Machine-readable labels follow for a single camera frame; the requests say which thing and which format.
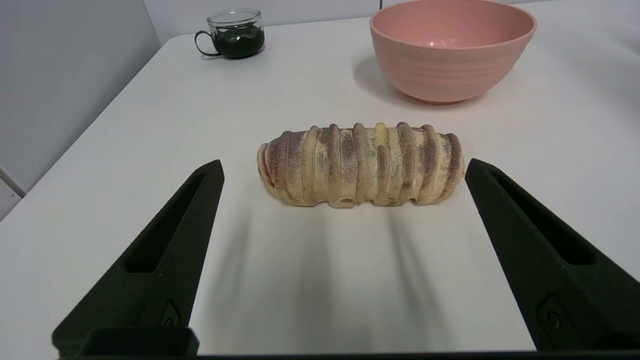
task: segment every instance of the striped bread roll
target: striped bread roll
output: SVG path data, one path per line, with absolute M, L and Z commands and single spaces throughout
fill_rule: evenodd
M 352 208 L 371 200 L 376 205 L 419 205 L 448 199 L 465 168 L 458 137 L 425 125 L 373 129 L 312 126 L 285 131 L 258 150 L 258 172 L 267 189 L 291 205 L 328 201 Z

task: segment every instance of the tabletop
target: tabletop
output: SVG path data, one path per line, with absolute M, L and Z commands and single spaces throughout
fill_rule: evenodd
M 286 206 L 260 144 L 312 125 L 431 124 L 640 279 L 640 3 L 522 4 L 538 30 L 486 95 L 428 106 L 388 85 L 368 19 L 266 28 L 244 60 L 169 41 L 0 223 L 0 352 L 51 332 L 192 171 L 226 181 L 191 328 L 201 354 L 533 349 L 462 182 L 435 206 Z

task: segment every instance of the ceramic bowl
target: ceramic bowl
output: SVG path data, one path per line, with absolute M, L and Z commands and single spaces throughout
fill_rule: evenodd
M 414 0 L 378 11 L 369 23 L 378 65 L 398 90 L 449 104 L 489 91 L 513 68 L 536 19 L 487 0 Z

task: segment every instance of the glass cup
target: glass cup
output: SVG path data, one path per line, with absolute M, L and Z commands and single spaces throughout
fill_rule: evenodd
M 198 51 L 206 56 L 224 55 L 227 58 L 245 58 L 262 49 L 264 28 L 262 15 L 254 9 L 235 9 L 219 12 L 207 18 L 210 32 L 198 31 L 195 42 Z M 217 54 L 205 53 L 198 46 L 198 36 L 211 37 Z

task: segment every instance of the mug handle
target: mug handle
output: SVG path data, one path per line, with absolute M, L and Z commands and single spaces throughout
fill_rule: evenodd
M 202 35 L 202 34 L 207 34 L 211 38 L 211 41 L 213 41 L 213 37 L 211 36 L 210 33 L 206 32 L 206 31 L 203 31 L 203 30 L 198 31 L 196 33 L 196 36 L 193 38 L 193 41 L 196 43 L 196 47 L 198 48 L 198 51 L 200 51 L 200 54 L 203 54 L 205 56 L 220 56 L 221 55 L 220 53 L 218 53 L 218 54 L 209 54 L 209 53 L 205 53 L 204 51 L 200 50 L 200 46 L 198 46 L 198 35 Z

